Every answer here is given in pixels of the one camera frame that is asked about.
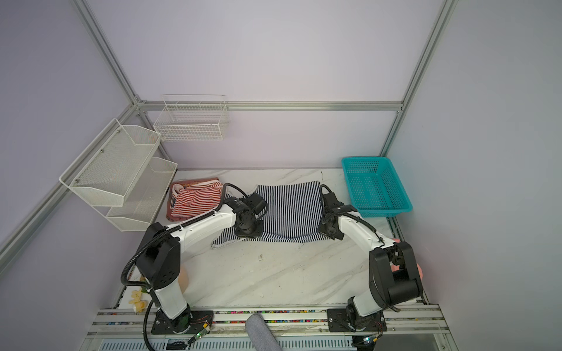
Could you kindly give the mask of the navy white striped tank top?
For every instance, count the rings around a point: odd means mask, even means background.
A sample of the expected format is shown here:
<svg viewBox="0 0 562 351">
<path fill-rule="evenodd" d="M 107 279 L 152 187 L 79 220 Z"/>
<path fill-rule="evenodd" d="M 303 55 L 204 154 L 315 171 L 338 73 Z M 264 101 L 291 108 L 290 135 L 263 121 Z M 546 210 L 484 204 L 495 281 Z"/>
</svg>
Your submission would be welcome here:
<svg viewBox="0 0 562 351">
<path fill-rule="evenodd" d="M 323 216 L 319 181 L 258 185 L 254 193 L 267 203 L 267 207 L 258 214 L 263 219 L 263 234 L 257 238 L 241 238 L 235 234 L 234 228 L 227 228 L 212 241 L 212 248 L 241 241 L 306 244 L 327 239 L 318 231 Z"/>
</svg>

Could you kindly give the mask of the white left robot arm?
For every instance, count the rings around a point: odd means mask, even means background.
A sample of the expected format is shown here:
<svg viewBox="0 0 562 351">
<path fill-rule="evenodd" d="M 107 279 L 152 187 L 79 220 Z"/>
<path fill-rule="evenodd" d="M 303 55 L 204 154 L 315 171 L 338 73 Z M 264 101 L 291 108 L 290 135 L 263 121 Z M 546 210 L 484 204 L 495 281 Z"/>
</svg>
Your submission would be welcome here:
<svg viewBox="0 0 562 351">
<path fill-rule="evenodd" d="M 182 256 L 192 245 L 228 228 L 243 238 L 263 234 L 263 216 L 268 206 L 251 207 L 237 199 L 175 226 L 154 223 L 143 237 L 133 264 L 146 278 L 147 292 L 158 308 L 160 319 L 173 333 L 185 333 L 192 324 L 191 308 L 180 285 Z"/>
</svg>

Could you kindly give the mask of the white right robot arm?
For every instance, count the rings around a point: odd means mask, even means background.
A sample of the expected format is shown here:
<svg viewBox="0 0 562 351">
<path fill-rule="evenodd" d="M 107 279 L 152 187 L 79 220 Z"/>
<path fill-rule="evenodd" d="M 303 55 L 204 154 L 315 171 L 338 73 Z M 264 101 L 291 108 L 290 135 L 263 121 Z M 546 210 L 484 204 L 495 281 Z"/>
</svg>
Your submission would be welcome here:
<svg viewBox="0 0 562 351">
<path fill-rule="evenodd" d="M 355 213 L 325 215 L 319 232 L 333 240 L 350 238 L 368 256 L 368 288 L 348 299 L 343 328 L 352 331 L 382 331 L 382 311 L 423 295 L 422 275 L 414 249 L 379 233 Z"/>
</svg>

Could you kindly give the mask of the teal plastic basket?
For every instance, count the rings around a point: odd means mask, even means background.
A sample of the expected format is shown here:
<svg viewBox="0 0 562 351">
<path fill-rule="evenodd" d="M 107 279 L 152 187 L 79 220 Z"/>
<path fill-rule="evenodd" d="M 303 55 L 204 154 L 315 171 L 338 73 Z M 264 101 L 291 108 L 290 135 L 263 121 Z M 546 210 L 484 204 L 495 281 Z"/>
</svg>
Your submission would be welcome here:
<svg viewBox="0 0 562 351">
<path fill-rule="evenodd" d="M 342 159 L 351 204 L 361 216 L 394 217 L 413 210 L 392 161 L 380 156 Z"/>
</svg>

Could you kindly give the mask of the pink watering can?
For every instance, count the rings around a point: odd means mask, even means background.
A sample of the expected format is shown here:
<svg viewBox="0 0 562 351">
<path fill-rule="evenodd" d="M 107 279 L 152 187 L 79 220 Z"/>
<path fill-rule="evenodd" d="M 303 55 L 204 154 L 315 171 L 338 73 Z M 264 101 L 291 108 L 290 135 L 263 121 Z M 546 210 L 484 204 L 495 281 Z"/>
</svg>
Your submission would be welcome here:
<svg viewBox="0 0 562 351">
<path fill-rule="evenodd" d="M 401 240 L 399 238 L 393 238 L 393 241 L 396 242 L 396 243 L 401 242 Z M 391 264 L 391 270 L 392 271 L 397 271 L 398 269 L 399 269 L 399 266 L 396 266 L 393 263 Z M 419 272 L 420 279 L 423 279 L 423 277 L 424 277 L 423 270 L 422 270 L 422 268 L 419 264 L 417 264 L 417 269 L 418 269 L 418 272 Z"/>
</svg>

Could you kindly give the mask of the green potted plant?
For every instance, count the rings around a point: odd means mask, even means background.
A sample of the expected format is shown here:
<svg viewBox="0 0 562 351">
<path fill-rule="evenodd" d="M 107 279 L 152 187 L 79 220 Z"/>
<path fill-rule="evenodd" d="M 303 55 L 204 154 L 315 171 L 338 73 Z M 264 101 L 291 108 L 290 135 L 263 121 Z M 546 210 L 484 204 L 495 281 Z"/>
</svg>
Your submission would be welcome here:
<svg viewBox="0 0 562 351">
<path fill-rule="evenodd" d="M 186 270 L 184 269 L 184 267 L 180 268 L 180 272 L 179 272 L 179 276 L 178 276 L 178 283 L 180 286 L 180 290 L 182 293 L 184 293 L 189 285 L 189 277 L 188 274 L 186 272 Z"/>
</svg>

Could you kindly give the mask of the grey foam microphone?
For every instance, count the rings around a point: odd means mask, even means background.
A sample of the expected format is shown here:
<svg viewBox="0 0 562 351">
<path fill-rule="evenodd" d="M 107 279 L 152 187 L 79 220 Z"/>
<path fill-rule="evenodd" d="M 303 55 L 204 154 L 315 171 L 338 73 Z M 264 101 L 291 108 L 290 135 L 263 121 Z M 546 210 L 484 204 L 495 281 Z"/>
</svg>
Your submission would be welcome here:
<svg viewBox="0 0 562 351">
<path fill-rule="evenodd" d="M 260 314 L 252 314 L 246 320 L 245 330 L 257 351 L 282 351 L 282 347 Z"/>
</svg>

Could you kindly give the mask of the yellow toy on floor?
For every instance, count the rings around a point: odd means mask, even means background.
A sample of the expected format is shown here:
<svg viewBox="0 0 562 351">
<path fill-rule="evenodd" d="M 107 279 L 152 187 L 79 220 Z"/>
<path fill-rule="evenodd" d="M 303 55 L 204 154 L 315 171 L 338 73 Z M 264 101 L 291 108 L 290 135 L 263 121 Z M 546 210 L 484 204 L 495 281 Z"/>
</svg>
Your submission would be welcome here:
<svg viewBox="0 0 562 351">
<path fill-rule="evenodd" d="M 139 314 L 146 310 L 148 302 L 143 299 L 142 289 L 132 290 L 130 292 L 130 300 L 128 301 L 128 304 L 131 305 L 134 313 Z"/>
</svg>

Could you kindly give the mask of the white mesh wall shelf lower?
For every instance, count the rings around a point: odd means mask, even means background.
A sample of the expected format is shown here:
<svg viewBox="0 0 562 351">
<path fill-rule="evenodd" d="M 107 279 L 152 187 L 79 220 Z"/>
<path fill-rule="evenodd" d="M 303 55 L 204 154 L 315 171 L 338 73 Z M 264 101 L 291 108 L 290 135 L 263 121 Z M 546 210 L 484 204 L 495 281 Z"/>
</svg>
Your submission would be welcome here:
<svg viewBox="0 0 562 351">
<path fill-rule="evenodd" d="M 121 232 L 144 232 L 160 211 L 177 171 L 175 162 L 153 157 L 122 207 L 112 207 L 105 218 Z"/>
</svg>

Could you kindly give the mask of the white mesh wall shelf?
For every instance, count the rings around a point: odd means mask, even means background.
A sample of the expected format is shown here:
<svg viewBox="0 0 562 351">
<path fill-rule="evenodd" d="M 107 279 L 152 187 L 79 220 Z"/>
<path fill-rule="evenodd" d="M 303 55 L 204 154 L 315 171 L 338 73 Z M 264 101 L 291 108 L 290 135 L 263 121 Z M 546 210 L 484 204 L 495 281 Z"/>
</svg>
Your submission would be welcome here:
<svg viewBox="0 0 562 351">
<path fill-rule="evenodd" d="M 153 157 L 122 207 L 112 207 L 105 218 L 121 232 L 144 232 L 160 211 L 177 171 L 175 162 Z"/>
<path fill-rule="evenodd" d="M 122 207 L 161 139 L 154 130 L 113 119 L 59 182 L 91 207 Z"/>
</svg>

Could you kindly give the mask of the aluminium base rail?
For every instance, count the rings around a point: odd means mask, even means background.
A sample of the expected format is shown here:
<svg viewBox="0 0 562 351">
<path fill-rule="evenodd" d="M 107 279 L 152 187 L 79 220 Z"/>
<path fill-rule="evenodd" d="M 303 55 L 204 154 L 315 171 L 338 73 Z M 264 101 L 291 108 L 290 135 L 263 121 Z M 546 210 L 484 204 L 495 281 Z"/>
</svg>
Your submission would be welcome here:
<svg viewBox="0 0 562 351">
<path fill-rule="evenodd" d="M 415 350 L 458 347 L 441 309 L 401 305 L 352 326 L 344 306 L 195 308 L 192 325 L 174 333 L 158 312 L 102 309 L 82 350 Z"/>
</svg>

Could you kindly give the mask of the white mesh wall shelf upper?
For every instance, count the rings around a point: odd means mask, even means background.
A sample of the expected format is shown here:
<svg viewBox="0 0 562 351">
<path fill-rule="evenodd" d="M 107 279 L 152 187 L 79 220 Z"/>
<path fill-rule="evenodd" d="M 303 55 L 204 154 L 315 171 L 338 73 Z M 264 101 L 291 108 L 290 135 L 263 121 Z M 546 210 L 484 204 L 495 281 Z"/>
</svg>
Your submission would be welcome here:
<svg viewBox="0 0 562 351">
<path fill-rule="evenodd" d="M 113 119 L 59 182 L 91 207 L 122 207 L 161 139 L 154 130 Z"/>
</svg>

